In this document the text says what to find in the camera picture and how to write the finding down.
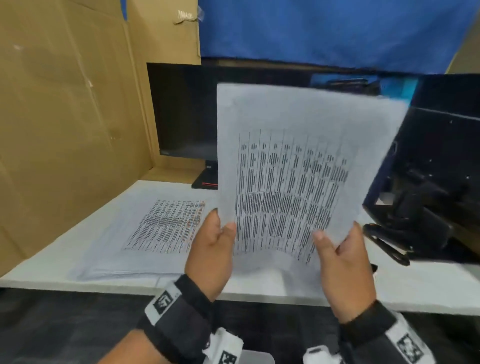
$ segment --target black wristband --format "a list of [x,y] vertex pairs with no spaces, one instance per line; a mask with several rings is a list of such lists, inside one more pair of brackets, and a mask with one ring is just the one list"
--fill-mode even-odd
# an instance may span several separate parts
[[204,357],[210,334],[212,303],[187,276],[152,300],[137,324],[171,363],[191,363]]
[[379,301],[375,301],[358,317],[346,324],[340,325],[340,328],[342,336],[345,337],[353,347],[357,347],[381,336],[391,328],[395,322],[395,316]]

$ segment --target person's left hand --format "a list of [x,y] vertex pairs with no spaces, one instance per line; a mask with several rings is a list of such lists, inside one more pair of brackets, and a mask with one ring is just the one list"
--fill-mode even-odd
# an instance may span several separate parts
[[210,301],[222,292],[232,275],[233,244],[237,226],[229,222],[220,228],[217,209],[210,211],[192,242],[185,274]]

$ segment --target white desk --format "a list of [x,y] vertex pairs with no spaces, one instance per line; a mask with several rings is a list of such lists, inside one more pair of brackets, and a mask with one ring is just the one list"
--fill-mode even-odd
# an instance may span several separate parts
[[[137,183],[161,183],[138,181]],[[171,279],[111,279],[77,282],[68,272],[90,243],[115,218],[122,195],[110,201],[30,259],[0,278],[0,287],[59,291],[154,295]],[[361,224],[370,222],[366,213]],[[480,267],[448,263],[412,262],[403,267],[375,244],[367,241],[370,261],[378,265],[376,288],[388,307],[402,311],[480,315]],[[221,299],[270,303],[328,305],[318,290],[302,290],[280,270],[260,270],[247,276],[234,275]]]

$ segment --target sheet of paper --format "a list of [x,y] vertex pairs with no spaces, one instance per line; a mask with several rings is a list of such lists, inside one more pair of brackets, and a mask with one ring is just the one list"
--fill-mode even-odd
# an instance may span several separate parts
[[219,213],[237,223],[242,263],[292,269],[289,256],[318,265],[312,231],[336,244],[345,238],[407,108],[382,97],[219,84]]
[[183,273],[191,243],[216,207],[216,191],[182,183],[132,189],[118,216],[72,271],[76,279]]

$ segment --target floor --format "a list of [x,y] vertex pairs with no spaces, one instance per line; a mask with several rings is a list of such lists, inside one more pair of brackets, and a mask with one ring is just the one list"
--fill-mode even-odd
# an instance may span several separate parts
[[[0,291],[1,364],[94,364],[132,327],[150,297]],[[438,363],[480,363],[480,324],[455,315],[407,314]],[[244,348],[269,352],[276,363],[301,363],[305,349],[338,349],[328,307],[217,301],[214,326],[242,337]]]

